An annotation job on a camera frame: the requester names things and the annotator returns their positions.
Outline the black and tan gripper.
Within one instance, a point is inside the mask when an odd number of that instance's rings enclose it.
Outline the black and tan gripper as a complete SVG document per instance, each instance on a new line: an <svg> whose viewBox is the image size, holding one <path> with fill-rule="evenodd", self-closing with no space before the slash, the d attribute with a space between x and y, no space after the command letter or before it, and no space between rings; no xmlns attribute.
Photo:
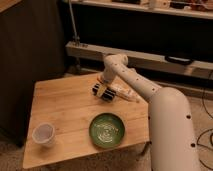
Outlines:
<svg viewBox="0 0 213 171"><path fill-rule="evenodd" d="M116 92L109 87L96 83L93 88L92 92L95 96L101 98L102 100L105 101L112 101L116 95Z"/></svg>

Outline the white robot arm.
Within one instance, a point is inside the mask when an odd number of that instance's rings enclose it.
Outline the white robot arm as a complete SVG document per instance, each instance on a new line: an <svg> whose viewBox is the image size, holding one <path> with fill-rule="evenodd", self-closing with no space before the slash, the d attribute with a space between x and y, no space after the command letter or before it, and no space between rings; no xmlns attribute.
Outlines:
<svg viewBox="0 0 213 171"><path fill-rule="evenodd" d="M187 97L129 69L125 54L105 56L103 62L103 84L118 76L148 103L152 171L201 171Z"/></svg>

